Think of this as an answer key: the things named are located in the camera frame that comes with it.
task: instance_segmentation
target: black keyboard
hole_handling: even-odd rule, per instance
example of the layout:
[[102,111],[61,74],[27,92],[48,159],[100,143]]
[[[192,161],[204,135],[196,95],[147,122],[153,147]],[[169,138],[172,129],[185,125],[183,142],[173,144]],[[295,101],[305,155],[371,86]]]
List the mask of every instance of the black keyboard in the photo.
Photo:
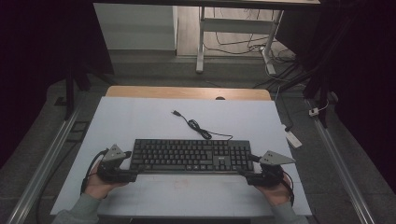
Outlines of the black keyboard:
[[131,170],[168,174],[236,174],[253,171],[249,141],[136,139]]

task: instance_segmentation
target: sleeve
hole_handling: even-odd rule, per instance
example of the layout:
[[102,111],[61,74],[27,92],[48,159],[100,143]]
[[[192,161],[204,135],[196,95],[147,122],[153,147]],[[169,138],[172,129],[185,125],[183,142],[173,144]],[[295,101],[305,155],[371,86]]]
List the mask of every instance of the sleeve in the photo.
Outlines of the sleeve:
[[95,224],[99,221],[97,209],[100,200],[88,194],[81,194],[76,204],[70,211],[62,210],[56,215],[52,224],[75,223],[75,224]]
[[276,223],[279,224],[308,224],[305,217],[299,217],[294,213],[291,208],[291,203],[282,203],[271,208],[274,213]]

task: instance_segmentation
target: desk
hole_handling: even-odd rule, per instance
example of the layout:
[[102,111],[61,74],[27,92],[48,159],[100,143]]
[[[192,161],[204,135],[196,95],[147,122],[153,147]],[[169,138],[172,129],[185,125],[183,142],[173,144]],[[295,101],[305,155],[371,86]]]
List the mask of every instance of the desk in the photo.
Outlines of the desk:
[[[232,100],[210,100],[219,96],[219,92]],[[201,91],[199,88],[169,87],[110,88],[95,112],[51,213],[57,214],[73,206],[84,175],[81,170],[87,169],[97,152],[105,147],[117,144],[128,151],[136,138],[202,139],[183,119],[171,114],[174,109],[187,119],[196,119],[208,130],[231,133],[236,140],[249,140],[253,154],[263,155],[271,148],[291,157],[275,103],[269,101],[268,92],[235,92],[210,88]],[[128,167],[129,160],[126,160],[121,168]],[[295,165],[283,168],[294,180],[294,210],[299,215],[311,215]],[[255,171],[260,171],[257,163]],[[101,203],[98,213],[118,217],[272,215],[267,201],[240,175],[140,175],[135,183],[113,190]]]

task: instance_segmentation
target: person's left hand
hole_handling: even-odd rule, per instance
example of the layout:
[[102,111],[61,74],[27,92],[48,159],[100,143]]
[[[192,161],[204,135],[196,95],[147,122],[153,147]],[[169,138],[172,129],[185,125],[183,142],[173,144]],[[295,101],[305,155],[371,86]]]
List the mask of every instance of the person's left hand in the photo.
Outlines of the person's left hand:
[[90,177],[87,182],[87,188],[85,188],[84,193],[91,195],[95,199],[104,199],[107,194],[117,187],[122,187],[127,185],[128,183],[108,183],[103,181],[97,174],[97,170],[99,167],[99,163],[97,162],[95,166],[92,168],[90,172]]

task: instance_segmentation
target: floor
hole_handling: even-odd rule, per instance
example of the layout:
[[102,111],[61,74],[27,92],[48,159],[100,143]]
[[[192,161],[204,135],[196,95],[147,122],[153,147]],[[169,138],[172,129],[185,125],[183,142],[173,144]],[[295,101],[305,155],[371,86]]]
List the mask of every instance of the floor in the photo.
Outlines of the floor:
[[[216,46],[212,37],[207,45]],[[194,53],[183,55],[133,54],[110,51],[115,75],[108,76],[120,85],[138,86],[180,86],[180,87],[222,87],[267,89],[274,79],[265,74],[259,57],[225,57],[217,55],[205,58],[205,71],[195,73]],[[287,63],[276,63],[276,71],[283,71]],[[76,125],[67,135],[61,154],[49,179],[42,197],[28,211],[24,223],[50,223],[50,216],[57,194],[62,188],[68,170],[77,155],[84,137],[84,128],[90,121],[102,96],[109,87],[102,79],[89,75],[92,87],[89,91],[76,91],[76,96],[85,95]],[[302,179],[307,200],[314,216],[310,223],[361,223],[344,185],[336,172],[329,153],[318,134],[315,122],[307,114],[310,106],[302,96],[304,83],[276,94],[278,83],[273,85],[272,97],[276,101],[281,121],[292,125],[291,130],[303,143],[298,149],[291,149],[297,160],[297,169]],[[56,104],[65,94],[64,81],[55,83],[48,89],[48,99],[40,115],[32,125],[14,155],[0,170],[0,223],[6,223],[31,176],[49,148],[56,133],[64,122],[65,108]],[[336,102],[331,100],[327,107],[328,131],[332,135],[347,168],[352,175],[364,200],[372,212],[375,223],[396,223],[396,197],[381,174],[367,157],[363,148],[353,138],[333,111]],[[100,217],[100,223],[129,223],[129,218]],[[274,223],[263,217],[250,220],[251,223]]]

